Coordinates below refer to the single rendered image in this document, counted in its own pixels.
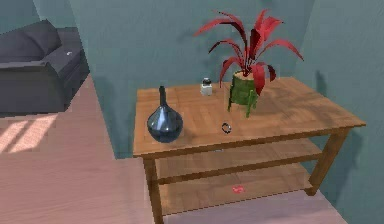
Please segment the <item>dark grey sofa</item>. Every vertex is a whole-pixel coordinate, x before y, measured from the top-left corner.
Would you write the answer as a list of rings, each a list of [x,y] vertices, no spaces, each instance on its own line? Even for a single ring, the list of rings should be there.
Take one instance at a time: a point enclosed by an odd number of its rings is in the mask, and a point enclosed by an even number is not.
[[[0,113],[63,112],[89,73],[75,27],[42,20],[0,34]]]

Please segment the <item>wooden shelf table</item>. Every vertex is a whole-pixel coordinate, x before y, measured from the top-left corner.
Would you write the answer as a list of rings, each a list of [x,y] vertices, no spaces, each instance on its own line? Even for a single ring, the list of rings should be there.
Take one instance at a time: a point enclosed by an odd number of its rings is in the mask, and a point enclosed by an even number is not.
[[[229,86],[203,96],[197,85],[169,87],[184,121],[180,136],[159,143],[147,119],[157,89],[137,92],[133,154],[142,158],[155,224],[166,215],[303,190],[316,194],[349,131],[363,121],[293,77],[264,87],[257,106],[233,104]],[[244,192],[236,194],[233,186]]]

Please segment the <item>red plant in green pot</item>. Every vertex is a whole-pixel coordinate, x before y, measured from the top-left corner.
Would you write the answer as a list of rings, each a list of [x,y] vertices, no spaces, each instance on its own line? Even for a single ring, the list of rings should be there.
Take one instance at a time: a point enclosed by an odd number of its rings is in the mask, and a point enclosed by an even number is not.
[[[218,25],[230,25],[238,31],[244,44],[243,47],[240,47],[233,39],[227,38],[217,41],[209,49],[209,53],[222,44],[232,47],[235,55],[222,62],[219,86],[222,86],[227,70],[236,64],[240,70],[235,72],[231,79],[227,110],[230,111],[233,104],[243,105],[246,107],[246,117],[249,117],[251,109],[256,108],[258,97],[265,87],[267,75],[270,81],[274,81],[277,77],[276,69],[271,64],[259,60],[268,49],[282,46],[293,52],[299,59],[304,60],[290,41],[285,39],[269,41],[271,34],[279,25],[283,24],[283,21],[273,16],[265,17],[267,12],[267,9],[263,9],[258,14],[250,35],[246,34],[244,25],[237,16],[222,11],[219,11],[219,14],[222,15],[221,18],[207,22],[194,33],[197,36]]]

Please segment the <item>dark blue glass vase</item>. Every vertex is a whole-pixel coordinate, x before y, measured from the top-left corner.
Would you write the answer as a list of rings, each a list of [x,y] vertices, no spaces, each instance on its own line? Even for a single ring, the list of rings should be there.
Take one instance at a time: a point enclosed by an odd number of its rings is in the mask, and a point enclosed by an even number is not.
[[[179,137],[183,129],[183,119],[168,105],[164,86],[159,87],[159,94],[160,105],[147,119],[147,129],[156,141],[170,143]]]

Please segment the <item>white shaker with black cap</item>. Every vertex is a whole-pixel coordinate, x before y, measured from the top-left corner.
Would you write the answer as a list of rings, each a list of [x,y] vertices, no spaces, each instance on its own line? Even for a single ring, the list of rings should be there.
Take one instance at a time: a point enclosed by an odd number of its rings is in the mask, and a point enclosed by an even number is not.
[[[202,80],[200,92],[203,96],[210,96],[212,94],[212,82],[209,78]]]

